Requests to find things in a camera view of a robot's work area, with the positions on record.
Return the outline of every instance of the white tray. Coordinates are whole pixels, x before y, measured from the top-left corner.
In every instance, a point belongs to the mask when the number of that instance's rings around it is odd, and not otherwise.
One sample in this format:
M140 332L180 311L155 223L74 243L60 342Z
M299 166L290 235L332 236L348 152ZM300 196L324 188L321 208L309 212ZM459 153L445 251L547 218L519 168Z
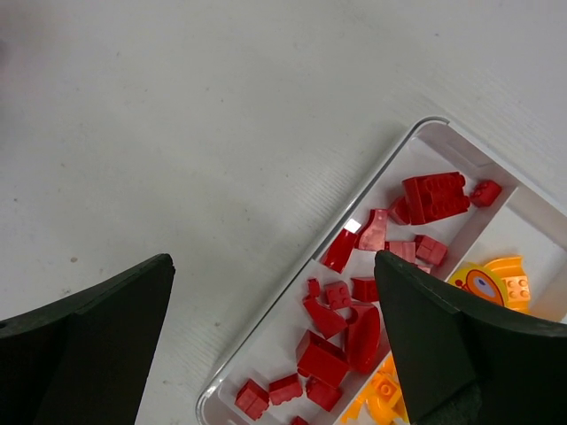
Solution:
M287 425L296 415L310 425L339 422L374 373L349 373L341 384L345 394L330 413L304 395L271 406L258 421L252 421L234 406L235 396L247 378L267 388L269 382L296 372L295 348L305 330L313 329L301 304L307 293L308 277L316 277L324 285L338 279L350 284L350 277L373 275L374 252L354 250L343 274L336 274L318 262L338 232L344 226L364 225L372 208L387 208L402 194L402 180L455 170L467 178L465 193L470 193L478 181L492 179L503 187L502 194L488 208L472 206L465 214L424 226L397 226L389 220L387 240L413 240L416 234L426 234L447 244L447 260L431 272L442 280L463 261L484 264L498 257L520 254L524 256L524 270L530 278L532 313L560 321L567 312L567 285L563 284L567 279L567 217L541 188L473 134L449 120L427 118L416 123L362 182L349 204L283 280L234 350L221 361L199 397L196 408L199 423ZM380 355L384 357L388 351L383 332ZM358 421L349 421L354 423L374 424L365 408Z

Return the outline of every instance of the white table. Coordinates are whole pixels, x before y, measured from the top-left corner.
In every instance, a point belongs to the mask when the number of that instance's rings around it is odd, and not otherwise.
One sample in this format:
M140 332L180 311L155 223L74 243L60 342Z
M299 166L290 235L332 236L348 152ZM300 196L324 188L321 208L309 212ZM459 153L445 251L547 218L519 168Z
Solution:
M137 423L191 424L412 121L456 117L567 205L567 3L523 3L4 0L0 319L171 253Z

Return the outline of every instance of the black object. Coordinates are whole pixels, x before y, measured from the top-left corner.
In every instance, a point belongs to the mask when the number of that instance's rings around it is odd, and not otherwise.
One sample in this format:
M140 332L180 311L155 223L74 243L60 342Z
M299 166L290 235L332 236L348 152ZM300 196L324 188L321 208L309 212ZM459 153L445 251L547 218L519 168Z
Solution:
M134 423L174 273L161 254L1 322L0 423Z
M412 423L565 421L567 326L491 304L387 251L375 277Z

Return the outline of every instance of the black plastic part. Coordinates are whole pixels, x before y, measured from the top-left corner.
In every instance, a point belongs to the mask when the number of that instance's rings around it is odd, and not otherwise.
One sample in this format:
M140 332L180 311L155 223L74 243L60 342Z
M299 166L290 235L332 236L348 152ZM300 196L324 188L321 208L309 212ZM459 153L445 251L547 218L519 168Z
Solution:
M376 256L375 277L412 422L565 418L567 326L491 304L387 251ZM458 398L461 419L451 421Z
M174 273L161 254L0 323L0 423L134 423Z

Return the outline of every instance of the yellow toy with eye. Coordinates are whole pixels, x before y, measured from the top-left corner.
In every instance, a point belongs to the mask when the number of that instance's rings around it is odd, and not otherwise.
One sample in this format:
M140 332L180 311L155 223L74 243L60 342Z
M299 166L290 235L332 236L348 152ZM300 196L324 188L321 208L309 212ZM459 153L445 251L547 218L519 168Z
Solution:
M508 305L504 281L490 269L478 264L467 264L450 277L449 283L496 305Z

